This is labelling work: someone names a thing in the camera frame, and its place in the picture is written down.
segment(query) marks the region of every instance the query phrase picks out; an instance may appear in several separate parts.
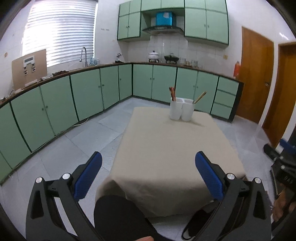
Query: black cloth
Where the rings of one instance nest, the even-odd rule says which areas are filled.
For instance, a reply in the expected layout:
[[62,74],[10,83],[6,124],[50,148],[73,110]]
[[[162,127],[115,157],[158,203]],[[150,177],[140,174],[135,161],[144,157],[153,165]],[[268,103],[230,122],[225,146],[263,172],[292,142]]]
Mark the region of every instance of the black cloth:
[[133,202],[115,195],[98,199],[94,224],[105,241],[134,241],[147,236],[154,241],[171,241],[157,233]]

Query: window blind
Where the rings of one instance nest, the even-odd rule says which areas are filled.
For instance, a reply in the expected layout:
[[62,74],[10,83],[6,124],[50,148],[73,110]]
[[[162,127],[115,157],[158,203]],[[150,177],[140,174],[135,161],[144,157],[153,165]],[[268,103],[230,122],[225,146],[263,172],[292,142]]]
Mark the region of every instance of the window blind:
[[22,54],[46,49],[48,67],[79,60],[82,47],[87,58],[93,57],[96,6],[94,0],[36,0],[25,27]]

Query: silver screw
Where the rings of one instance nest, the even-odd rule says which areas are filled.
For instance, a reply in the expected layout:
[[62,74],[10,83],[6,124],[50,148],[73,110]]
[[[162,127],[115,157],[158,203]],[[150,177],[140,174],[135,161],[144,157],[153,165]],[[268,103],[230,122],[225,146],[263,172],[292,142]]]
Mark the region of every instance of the silver screw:
[[65,174],[62,176],[62,178],[63,178],[64,180],[67,180],[67,179],[70,178],[70,174],[69,174],[69,173],[65,173]]
[[227,174],[227,178],[228,178],[229,180],[233,180],[233,179],[235,178],[235,176],[234,176],[232,173],[228,173],[228,174]]
[[36,178],[36,183],[40,183],[40,182],[42,182],[42,177]]
[[258,178],[258,177],[256,177],[256,178],[255,178],[255,182],[258,183],[258,184],[260,184],[260,183],[261,183],[261,179]]

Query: utensil holder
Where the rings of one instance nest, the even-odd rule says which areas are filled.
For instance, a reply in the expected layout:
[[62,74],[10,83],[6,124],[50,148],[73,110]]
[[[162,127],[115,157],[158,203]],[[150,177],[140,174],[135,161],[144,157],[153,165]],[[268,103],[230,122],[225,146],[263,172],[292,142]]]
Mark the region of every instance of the utensil holder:
[[191,99],[183,99],[181,119],[183,121],[190,121],[194,111],[194,104]]
[[170,119],[178,120],[182,114],[183,99],[176,98],[176,101],[170,99]]

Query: blue box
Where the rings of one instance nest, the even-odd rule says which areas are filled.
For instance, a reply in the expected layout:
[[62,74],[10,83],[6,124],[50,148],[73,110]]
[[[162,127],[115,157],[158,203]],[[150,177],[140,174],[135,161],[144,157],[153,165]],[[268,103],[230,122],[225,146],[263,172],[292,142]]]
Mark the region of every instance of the blue box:
[[176,26],[176,16],[172,12],[158,12],[156,26]]

